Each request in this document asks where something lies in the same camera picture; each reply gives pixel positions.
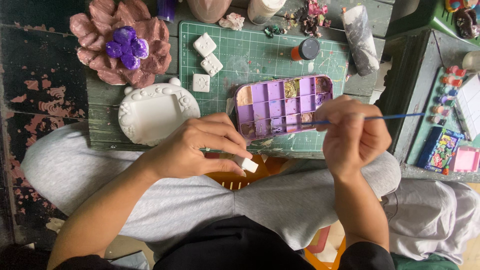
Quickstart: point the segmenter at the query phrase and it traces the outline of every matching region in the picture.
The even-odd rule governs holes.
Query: purple painted balls
[[[148,57],[148,43],[137,38],[133,27],[124,26],[113,32],[113,41],[107,42],[105,51],[109,57],[120,57],[127,69],[134,70],[140,67],[140,59]]]

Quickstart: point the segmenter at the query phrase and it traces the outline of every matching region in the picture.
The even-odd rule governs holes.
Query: black jar lid
[[[320,43],[314,37],[303,40],[299,45],[299,55],[304,60],[315,59],[320,52]]]

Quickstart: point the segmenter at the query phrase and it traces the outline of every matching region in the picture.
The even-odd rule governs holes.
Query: white plaster cube
[[[239,157],[239,156],[235,155],[232,160],[236,164],[238,164],[242,170],[247,170],[249,172],[256,172],[257,171],[258,164],[249,160],[249,159],[242,158],[242,157]]]
[[[215,50],[216,44],[207,33],[204,33],[193,43],[193,47],[205,58]]]
[[[194,92],[210,92],[210,76],[205,74],[194,74],[192,86]]]
[[[212,53],[207,55],[200,65],[205,69],[210,77],[215,76],[215,74],[217,74],[223,68],[220,60],[218,60],[218,58]]]

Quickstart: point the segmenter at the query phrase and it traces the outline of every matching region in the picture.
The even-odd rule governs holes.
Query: black shirt
[[[55,270],[119,269],[98,255],[66,260]],[[314,270],[275,232],[245,216],[213,222],[189,234],[155,264],[154,270]],[[381,246],[358,242],[348,247],[339,270],[394,270],[390,254]]]

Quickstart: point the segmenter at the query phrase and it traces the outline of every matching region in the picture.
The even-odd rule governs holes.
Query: orange paint jar
[[[292,48],[291,56],[293,61],[315,59],[320,52],[320,43],[314,37],[303,40],[300,45]]]

